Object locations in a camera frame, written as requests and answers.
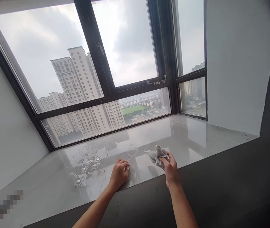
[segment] sports field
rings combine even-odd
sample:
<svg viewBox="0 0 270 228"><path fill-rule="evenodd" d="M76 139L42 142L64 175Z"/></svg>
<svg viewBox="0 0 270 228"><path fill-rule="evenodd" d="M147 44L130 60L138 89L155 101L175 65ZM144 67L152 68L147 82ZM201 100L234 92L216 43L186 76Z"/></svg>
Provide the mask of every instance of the sports field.
<svg viewBox="0 0 270 228"><path fill-rule="evenodd" d="M132 106L132 107L122 109L122 114L125 115L125 114L132 113L132 112L135 112L135 111L138 111L138 110L143 111L144 108L147 108L147 107L142 106L142 105L135 105L135 106Z"/></svg>

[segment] gray cloth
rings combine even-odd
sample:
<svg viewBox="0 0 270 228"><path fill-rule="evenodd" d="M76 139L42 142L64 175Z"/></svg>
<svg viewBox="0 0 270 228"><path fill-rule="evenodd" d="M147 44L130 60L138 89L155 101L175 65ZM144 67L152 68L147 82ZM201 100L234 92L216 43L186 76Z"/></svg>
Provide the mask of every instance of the gray cloth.
<svg viewBox="0 0 270 228"><path fill-rule="evenodd" d="M159 166L160 168L164 169L164 164L162 163L161 160L159 160L159 158L164 157L164 158L166 158L167 161L169 161L166 149L161 148L161 146L159 146L159 145L156 145L155 148L156 148L156 150L154 150L154 151L147 150L147 151L145 151L145 153L147 153L147 155L151 159L151 162L154 165Z"/></svg>

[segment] window latch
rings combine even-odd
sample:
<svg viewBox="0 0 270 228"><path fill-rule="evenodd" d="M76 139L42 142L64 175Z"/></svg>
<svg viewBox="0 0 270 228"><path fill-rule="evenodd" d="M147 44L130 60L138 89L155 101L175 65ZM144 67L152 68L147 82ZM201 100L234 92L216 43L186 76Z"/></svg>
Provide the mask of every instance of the window latch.
<svg viewBox="0 0 270 228"><path fill-rule="evenodd" d="M99 42L98 42L97 47L100 49L101 53L104 55L103 48L102 48L102 46L101 46L101 44Z"/></svg>
<svg viewBox="0 0 270 228"><path fill-rule="evenodd" d="M160 83L165 83L166 79L167 79L167 75L164 75L164 80L157 81L157 82L152 82L152 83L150 83L149 81L147 81L147 85L148 84L160 85Z"/></svg>

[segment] black window frame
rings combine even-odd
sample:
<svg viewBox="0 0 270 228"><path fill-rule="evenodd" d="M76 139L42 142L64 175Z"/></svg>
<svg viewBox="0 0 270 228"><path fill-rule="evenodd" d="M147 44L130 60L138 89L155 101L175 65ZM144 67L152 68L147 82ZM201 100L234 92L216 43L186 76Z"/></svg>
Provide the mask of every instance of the black window frame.
<svg viewBox="0 0 270 228"><path fill-rule="evenodd" d="M9 48L6 40L0 31L0 67L14 89L21 104L26 110L28 116L36 127L47 149L52 152L65 148L80 142L85 142L93 138L121 131L130 127L141 125L160 119L172 114L183 114L207 120L207 83L206 83L206 117L195 116L181 112L181 98L179 84L196 78L206 76L206 0L204 0L204 36L205 36L205 67L201 70L178 77L178 51L176 49L175 30L174 30L174 13L173 8L176 0L146 0L148 15L150 18L150 28L153 40L156 68L158 77L135 82L125 86L115 87L111 76L110 68L107 62L106 53L103 49L101 36L98 30L97 21L94 15L93 7L90 0L74 0L78 17L81 22L83 32L88 44L90 54L97 72L100 86L103 90L104 97L83 103L66 106L63 108L41 112L39 104L34 93L31 93L31 87L26 80L17 60ZM171 113L151 118L139 123L126 125L119 129L110 130L92 137L81 139L72 143L56 147L52 141L54 137L52 131L47 131L42 120L59 116L62 114L78 111L80 109L90 108L92 106L105 104L107 102L119 100L133 95L145 92L168 88Z"/></svg>

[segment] cloudy sky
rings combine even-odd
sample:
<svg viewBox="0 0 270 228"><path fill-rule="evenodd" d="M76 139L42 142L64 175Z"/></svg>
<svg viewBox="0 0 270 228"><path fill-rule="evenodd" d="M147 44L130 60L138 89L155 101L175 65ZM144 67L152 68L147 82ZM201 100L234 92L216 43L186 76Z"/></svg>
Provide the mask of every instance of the cloudy sky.
<svg viewBox="0 0 270 228"><path fill-rule="evenodd" d="M102 0L94 13L116 86L156 77L145 0ZM204 62L203 0L179 0L183 72ZM0 29L37 98L63 92L51 59L89 51L74 4L0 15Z"/></svg>

